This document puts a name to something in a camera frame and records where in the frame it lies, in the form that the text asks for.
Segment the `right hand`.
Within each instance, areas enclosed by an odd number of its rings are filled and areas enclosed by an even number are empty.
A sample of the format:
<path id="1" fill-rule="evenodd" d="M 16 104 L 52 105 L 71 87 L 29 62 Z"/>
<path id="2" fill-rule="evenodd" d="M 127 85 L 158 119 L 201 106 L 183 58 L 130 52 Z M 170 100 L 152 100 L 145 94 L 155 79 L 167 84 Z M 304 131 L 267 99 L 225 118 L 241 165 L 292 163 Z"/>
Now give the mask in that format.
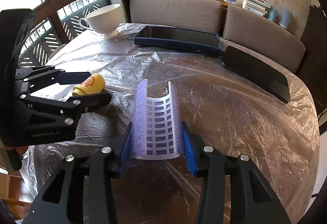
<path id="1" fill-rule="evenodd" d="M 3 146 L 3 149 L 6 150 L 9 161 L 11 163 L 17 163 L 22 160 L 24 153 L 28 150 L 28 146 L 24 147 L 7 147 Z"/>

